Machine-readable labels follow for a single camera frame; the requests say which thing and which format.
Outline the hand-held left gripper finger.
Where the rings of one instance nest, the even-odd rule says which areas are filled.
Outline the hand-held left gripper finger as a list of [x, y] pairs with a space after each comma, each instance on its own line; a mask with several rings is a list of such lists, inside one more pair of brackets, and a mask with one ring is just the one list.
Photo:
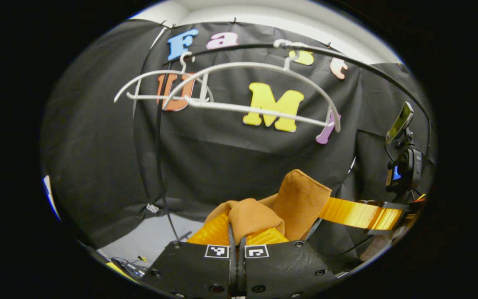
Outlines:
[[247, 235], [242, 257], [246, 298], [315, 298], [337, 280], [307, 241], [275, 228]]
[[236, 250], [227, 213], [215, 216], [187, 241], [167, 244], [141, 284], [169, 299], [229, 299]]

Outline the brown jacket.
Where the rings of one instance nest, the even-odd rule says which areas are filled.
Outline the brown jacket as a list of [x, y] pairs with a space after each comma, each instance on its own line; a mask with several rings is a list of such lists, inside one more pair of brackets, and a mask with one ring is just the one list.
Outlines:
[[289, 172], [279, 191], [265, 199], [227, 201], [216, 207], [190, 242], [229, 245], [243, 238], [248, 245], [264, 245], [301, 240], [319, 218], [331, 189], [296, 169]]

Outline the large white clothes hanger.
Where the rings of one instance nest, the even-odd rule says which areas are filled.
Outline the large white clothes hanger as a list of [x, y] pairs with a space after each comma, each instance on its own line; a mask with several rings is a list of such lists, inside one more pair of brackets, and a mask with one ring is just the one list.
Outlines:
[[[286, 57], [282, 66], [275, 66], [262, 62], [228, 62], [209, 66], [195, 74], [190, 74], [170, 91], [169, 95], [162, 100], [161, 110], [165, 110], [170, 106], [176, 94], [183, 89], [188, 83], [201, 79], [201, 90], [198, 98], [182, 96], [181, 99], [194, 108], [206, 110], [224, 110], [228, 112], [244, 113], [242, 122], [245, 125], [260, 126], [264, 124], [266, 127], [273, 126], [275, 129], [285, 132], [294, 132], [297, 129], [298, 122], [307, 123], [321, 127], [322, 131], [332, 129], [333, 131], [341, 131], [341, 119], [339, 118], [338, 108], [334, 104], [332, 98], [318, 84], [303, 74], [292, 70], [290, 65], [299, 59], [300, 51], [313, 52], [316, 47], [304, 44], [303, 42], [291, 42], [290, 40], [278, 39], [272, 43], [275, 49], [290, 49], [294, 51], [293, 57]], [[313, 118], [301, 117], [298, 115], [300, 104], [304, 100], [303, 93], [296, 90], [288, 90], [279, 98], [275, 98], [273, 90], [267, 83], [251, 83], [249, 90], [251, 92], [251, 100], [249, 105], [239, 105], [231, 103], [220, 103], [215, 100], [206, 100], [207, 80], [210, 74], [218, 71], [230, 69], [260, 69], [273, 71], [278, 74], [290, 76], [308, 87], [316, 91], [321, 98], [327, 103], [326, 118], [324, 121], [315, 120]]]

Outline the black clothes rack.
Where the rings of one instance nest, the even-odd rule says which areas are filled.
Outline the black clothes rack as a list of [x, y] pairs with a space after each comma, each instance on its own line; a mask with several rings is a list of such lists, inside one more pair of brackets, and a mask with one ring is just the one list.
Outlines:
[[[269, 45], [269, 44], [249, 45], [248, 46], [249, 49], [250, 48], [257, 49], [257, 48], [260, 48], [260, 47], [263, 47], [263, 48], [272, 47], [273, 48], [273, 46]], [[406, 89], [402, 84], [400, 84], [397, 80], [391, 78], [391, 76], [387, 75], [386, 73], [382, 72], [381, 70], [379, 70], [377, 68], [374, 68], [372, 65], [367, 65], [367, 64], [362, 63], [360, 61], [357, 61], [355, 59], [351, 59], [350, 57], [342, 55], [341, 53], [338, 53], [336, 51], [327, 50], [327, 49], [317, 48], [317, 50], [313, 51], [313, 52], [332, 57], [330, 70], [339, 79], [344, 79], [345, 78], [345, 76], [341, 73], [341, 71], [347, 69], [348, 68], [347, 62], [350, 62], [350, 63], [355, 64], [356, 66], [360, 66], [361, 68], [369, 70], [370, 72], [376, 74], [377, 76], [380, 76], [381, 78], [387, 80], [389, 83], [392, 83], [399, 90], [401, 90], [407, 97], [409, 97], [412, 100], [412, 102], [414, 102], [414, 103], [419, 102], [418, 99], [408, 89]], [[181, 54], [182, 53], [178, 53], [178, 54], [173, 55], [173, 61], [179, 61]], [[158, 78], [156, 78], [154, 76], [154, 77], [149, 77], [147, 79], [144, 79], [143, 84], [141, 86], [141, 93], [146, 93], [146, 94], [150, 94], [150, 95], [155, 95], [155, 94], [159, 95], [160, 93], [165, 92], [165, 88], [161, 87], [161, 85], [162, 85], [161, 80], [162, 80], [162, 76], [160, 76]], [[304, 100], [298, 108], [298, 115], [299, 116], [307, 117], [307, 118], [313, 118], [315, 120], [320, 120], [320, 121], [324, 121], [326, 119], [327, 103], [321, 98], [321, 96], [316, 91], [311, 89], [311, 87], [308, 87], [305, 83], [302, 83], [301, 81], [298, 81], [297, 79], [294, 79], [294, 78], [292, 78], [290, 76], [287, 76], [287, 75], [284, 75], [284, 74], [278, 74], [278, 73], [275, 73], [273, 71], [266, 71], [266, 70], [260, 70], [260, 69], [230, 69], [230, 70], [218, 71], [216, 73], [210, 74], [209, 81], [207, 83], [208, 83], [208, 86], [211, 88], [212, 92], [214, 93], [215, 102], [231, 103], [231, 104], [239, 104], [239, 105], [249, 105], [250, 104], [251, 92], [249, 90], [249, 85], [251, 83], [267, 83], [271, 87], [275, 98], [281, 97], [285, 91], [296, 90], [296, 91], [299, 91], [299, 92], [303, 93], [303, 95], [304, 95]], [[157, 132], [156, 132], [156, 140], [157, 140], [156, 142], [157, 143], [159, 143], [160, 136], [161, 136], [160, 132], [159, 132], [160, 128], [161, 128], [161, 114], [164, 111], [164, 110], [161, 110], [161, 105], [162, 105], [162, 101], [157, 101]], [[336, 132], [336, 131], [333, 131], [332, 129], [327, 129], [326, 131], [321, 131], [321, 134], [316, 137], [316, 142], [319, 143], [319, 144], [323, 144], [323, 145], [326, 144], [328, 142], [328, 139], [329, 139], [330, 135], [333, 132]], [[390, 144], [388, 146], [388, 151], [390, 152], [393, 159], [396, 159], [398, 157], [398, 155], [400, 155], [400, 152], [401, 152], [401, 149], [398, 148], [396, 146], [396, 144], [397, 144], [397, 142], [395, 142], [394, 144]], [[156, 148], [156, 161], [157, 161], [158, 185], [159, 185], [159, 189], [161, 191], [161, 201], [164, 204], [164, 208], [166, 210], [170, 210], [169, 206], [168, 206], [168, 203], [167, 203], [167, 200], [166, 200], [166, 192], [165, 192], [165, 188], [164, 188], [164, 184], [163, 184], [163, 173], [162, 173], [162, 167], [161, 167], [161, 152], [160, 152], [160, 149], [158, 147]], [[423, 173], [423, 170], [424, 170], [424, 155], [423, 155], [422, 173]], [[343, 192], [342, 196], [338, 196], [338, 197], [336, 197], [334, 195], [334, 191], [332, 189], [331, 189], [331, 191], [332, 192], [331, 192], [330, 197], [338, 198], [338, 199], [345, 199], [345, 200], [348, 200], [348, 201], [351, 201], [351, 202], [358, 202], [358, 201], [392, 202], [396, 197], [395, 193], [387, 192], [386, 189], [385, 189], [385, 191], [387, 193], [393, 195], [393, 199], [391, 199], [389, 201], [385, 201], [383, 199], [380, 199], [380, 200], [375, 200], [375, 199], [355, 199], [355, 200], [346, 199], [345, 198], [345, 195], [346, 195], [345, 191]]]

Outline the small white clothes hanger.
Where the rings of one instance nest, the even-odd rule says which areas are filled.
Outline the small white clothes hanger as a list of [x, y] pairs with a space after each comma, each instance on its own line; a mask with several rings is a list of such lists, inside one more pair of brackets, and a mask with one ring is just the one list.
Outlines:
[[[207, 74], [201, 77], [194, 73], [187, 72], [187, 62], [185, 59], [195, 61], [194, 54], [190, 51], [182, 53], [179, 57], [181, 70], [157, 70], [139, 74], [129, 80], [114, 95], [112, 102], [117, 103], [122, 96], [129, 100], [138, 102], [139, 100], [157, 100], [162, 101], [164, 110], [182, 110], [188, 105], [205, 105], [215, 103], [215, 96], [208, 86], [209, 76]], [[161, 87], [165, 92], [155, 95], [141, 93], [141, 86], [144, 79], [149, 77], [160, 77]]]

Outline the computer monitor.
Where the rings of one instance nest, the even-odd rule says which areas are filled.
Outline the computer monitor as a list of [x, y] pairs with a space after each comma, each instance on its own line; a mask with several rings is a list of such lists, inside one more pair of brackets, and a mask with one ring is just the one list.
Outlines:
[[48, 198], [48, 202], [51, 206], [52, 212], [53, 212], [53, 214], [55, 214], [58, 221], [61, 222], [61, 216], [60, 216], [60, 214], [57, 210], [57, 207], [56, 207], [56, 204], [55, 204], [55, 201], [54, 201], [54, 197], [53, 197], [53, 193], [52, 193], [52, 189], [51, 189], [51, 178], [48, 175], [45, 175], [42, 178], [42, 184], [44, 186], [44, 190], [45, 190], [46, 196]]

